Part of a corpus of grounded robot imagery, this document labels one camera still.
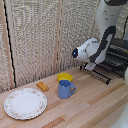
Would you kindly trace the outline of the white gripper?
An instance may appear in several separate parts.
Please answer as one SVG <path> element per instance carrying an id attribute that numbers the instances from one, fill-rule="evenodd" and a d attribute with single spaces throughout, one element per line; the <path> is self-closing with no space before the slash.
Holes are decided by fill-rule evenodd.
<path id="1" fill-rule="evenodd" d="M 85 66 L 86 70 L 92 71 L 95 68 L 96 64 L 92 62 L 88 62 L 87 65 Z"/>

